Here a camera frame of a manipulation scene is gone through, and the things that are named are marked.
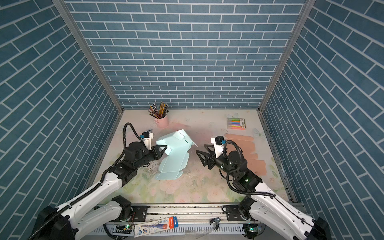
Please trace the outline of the light blue paper box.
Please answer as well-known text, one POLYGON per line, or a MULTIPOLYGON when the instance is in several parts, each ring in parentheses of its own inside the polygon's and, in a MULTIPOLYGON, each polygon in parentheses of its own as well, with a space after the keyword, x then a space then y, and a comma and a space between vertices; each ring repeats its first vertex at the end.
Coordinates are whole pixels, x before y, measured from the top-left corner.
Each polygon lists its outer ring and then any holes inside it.
POLYGON ((158 146, 167 146, 165 150, 167 156, 159 165, 159 172, 155 176, 156 180, 178 179, 183 174, 183 169, 187 166, 190 157, 188 151, 195 143, 185 130, 178 130, 159 138, 156 144, 158 146))

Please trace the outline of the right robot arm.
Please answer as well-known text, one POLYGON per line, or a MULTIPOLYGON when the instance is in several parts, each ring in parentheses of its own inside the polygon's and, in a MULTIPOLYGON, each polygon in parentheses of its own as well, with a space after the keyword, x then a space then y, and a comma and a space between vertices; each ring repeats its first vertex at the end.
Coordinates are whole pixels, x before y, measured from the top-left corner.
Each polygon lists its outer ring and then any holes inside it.
POLYGON ((229 188, 245 198, 238 210, 245 220, 256 220, 277 232, 286 240, 330 240, 329 224, 322 218, 313 219, 278 196, 268 185, 248 168, 248 163, 236 147, 222 154, 213 145, 205 145, 206 151, 196 151, 204 167, 218 167, 229 188))

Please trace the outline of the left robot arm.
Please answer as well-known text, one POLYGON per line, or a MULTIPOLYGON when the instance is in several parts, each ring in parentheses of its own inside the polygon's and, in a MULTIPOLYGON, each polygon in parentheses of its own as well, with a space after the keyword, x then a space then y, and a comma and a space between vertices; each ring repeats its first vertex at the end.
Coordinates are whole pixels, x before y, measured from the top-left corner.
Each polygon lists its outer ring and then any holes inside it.
POLYGON ((140 167, 161 159, 166 145, 148 149, 143 142, 125 146, 118 159, 102 174, 101 180, 73 199, 39 212, 30 240, 80 240, 109 221, 130 220, 132 203, 114 197, 105 207, 94 209, 103 199, 121 189, 137 175, 140 167))

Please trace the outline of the pink flat paper box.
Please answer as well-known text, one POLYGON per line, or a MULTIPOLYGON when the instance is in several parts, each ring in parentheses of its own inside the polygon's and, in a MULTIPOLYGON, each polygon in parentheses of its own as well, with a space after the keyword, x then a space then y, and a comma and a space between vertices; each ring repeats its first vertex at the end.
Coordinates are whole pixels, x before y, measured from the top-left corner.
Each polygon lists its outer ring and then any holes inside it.
POLYGON ((259 177, 267 175, 266 163, 264 160, 259 160, 253 137, 225 134, 225 140, 234 141, 243 150, 244 158, 248 162, 247 166, 253 173, 259 177))

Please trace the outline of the pink pencil bucket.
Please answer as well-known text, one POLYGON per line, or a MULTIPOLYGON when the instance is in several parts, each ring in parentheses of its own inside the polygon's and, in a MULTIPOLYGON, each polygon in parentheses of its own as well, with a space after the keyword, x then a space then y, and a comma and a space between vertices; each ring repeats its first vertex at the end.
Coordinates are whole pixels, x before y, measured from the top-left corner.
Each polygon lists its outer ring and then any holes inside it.
POLYGON ((169 126, 169 119, 167 116, 160 119, 154 119, 154 122, 156 123, 157 127, 160 129, 164 129, 169 126))

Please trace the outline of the pack of coloured markers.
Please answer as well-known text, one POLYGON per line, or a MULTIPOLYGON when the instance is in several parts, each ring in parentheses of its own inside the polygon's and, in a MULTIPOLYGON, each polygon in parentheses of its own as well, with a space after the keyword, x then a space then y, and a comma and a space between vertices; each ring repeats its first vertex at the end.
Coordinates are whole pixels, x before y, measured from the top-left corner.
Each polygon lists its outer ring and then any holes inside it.
POLYGON ((242 118, 227 118, 227 128, 234 130, 245 130, 246 122, 242 118))

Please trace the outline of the bundle of coloured pencils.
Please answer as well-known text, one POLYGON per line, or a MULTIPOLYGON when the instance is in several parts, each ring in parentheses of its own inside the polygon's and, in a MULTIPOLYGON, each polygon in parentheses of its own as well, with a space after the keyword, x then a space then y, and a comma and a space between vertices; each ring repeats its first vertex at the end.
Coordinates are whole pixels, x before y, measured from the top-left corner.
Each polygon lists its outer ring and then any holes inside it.
POLYGON ((169 112, 169 106, 166 103, 160 102, 159 105, 155 103, 151 104, 148 110, 150 116, 156 119, 163 119, 167 116, 169 112))

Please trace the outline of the small metal clip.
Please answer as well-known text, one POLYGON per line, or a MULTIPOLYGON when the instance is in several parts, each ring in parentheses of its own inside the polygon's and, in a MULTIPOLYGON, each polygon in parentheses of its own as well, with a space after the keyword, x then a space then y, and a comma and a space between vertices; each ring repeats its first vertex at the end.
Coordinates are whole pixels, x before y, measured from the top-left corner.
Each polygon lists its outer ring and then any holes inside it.
POLYGON ((213 231, 217 231, 218 229, 219 229, 219 227, 220 227, 220 222, 221 222, 221 218, 219 218, 219 217, 217 217, 217 218, 212 218, 211 220, 210 220, 210 225, 212 226, 212 229, 213 229, 213 231))

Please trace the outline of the red blue white package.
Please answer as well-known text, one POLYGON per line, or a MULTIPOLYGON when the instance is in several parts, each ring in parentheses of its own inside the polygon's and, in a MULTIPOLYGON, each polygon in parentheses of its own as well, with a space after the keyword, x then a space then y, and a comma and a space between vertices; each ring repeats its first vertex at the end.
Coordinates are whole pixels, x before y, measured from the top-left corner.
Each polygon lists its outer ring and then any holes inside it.
POLYGON ((157 221, 135 225, 134 237, 143 237, 155 233, 175 229, 179 226, 177 217, 169 217, 157 221))

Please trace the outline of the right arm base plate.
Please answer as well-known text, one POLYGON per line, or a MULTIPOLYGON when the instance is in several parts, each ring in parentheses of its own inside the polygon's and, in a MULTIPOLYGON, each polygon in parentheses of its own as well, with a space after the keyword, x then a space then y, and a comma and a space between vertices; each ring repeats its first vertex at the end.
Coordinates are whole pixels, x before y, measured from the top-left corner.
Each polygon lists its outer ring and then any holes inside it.
POLYGON ((229 222, 261 222, 251 216, 252 204, 239 203, 238 205, 224 205, 222 211, 225 213, 229 222))

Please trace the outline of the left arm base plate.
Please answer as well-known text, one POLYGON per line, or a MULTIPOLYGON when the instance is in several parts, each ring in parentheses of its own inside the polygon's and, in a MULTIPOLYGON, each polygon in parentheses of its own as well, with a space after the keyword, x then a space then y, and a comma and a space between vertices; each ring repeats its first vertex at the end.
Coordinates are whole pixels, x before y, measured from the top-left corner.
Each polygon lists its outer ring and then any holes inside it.
POLYGON ((122 223, 143 223, 146 221, 148 206, 140 205, 140 206, 130 206, 124 207, 120 213, 120 215, 111 220, 112 223, 122 222, 122 223))

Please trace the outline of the aluminium mounting rail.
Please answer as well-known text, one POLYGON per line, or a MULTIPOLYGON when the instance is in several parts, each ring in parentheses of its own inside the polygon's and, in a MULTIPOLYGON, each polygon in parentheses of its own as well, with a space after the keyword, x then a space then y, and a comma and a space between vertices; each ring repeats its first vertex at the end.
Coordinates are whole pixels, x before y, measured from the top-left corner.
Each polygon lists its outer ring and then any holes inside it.
MULTIPOLYGON (((202 237, 207 234, 231 234, 231 233, 241 233, 248 239, 253 239, 258 235, 262 234, 264 231, 265 224, 261 222, 246 222, 246 221, 235 221, 229 222, 225 213, 222 211, 222 206, 148 206, 148 212, 146 221, 152 222, 169 217, 177 217, 179 226, 172 230, 167 230, 160 233, 155 233, 151 235, 146 235, 143 237, 154 237, 161 235, 182 235, 182 234, 191 234, 202 237), (213 231, 212 226, 210 225, 210 220, 212 218, 221 218, 220 227, 217 231, 213 231)), ((124 239, 128 236, 134 236, 135 225, 142 223, 112 223, 111 221, 107 222, 104 225, 99 226, 94 229, 92 232, 95 232, 99 228, 103 228, 104 232, 110 236, 112 239, 124 239)))

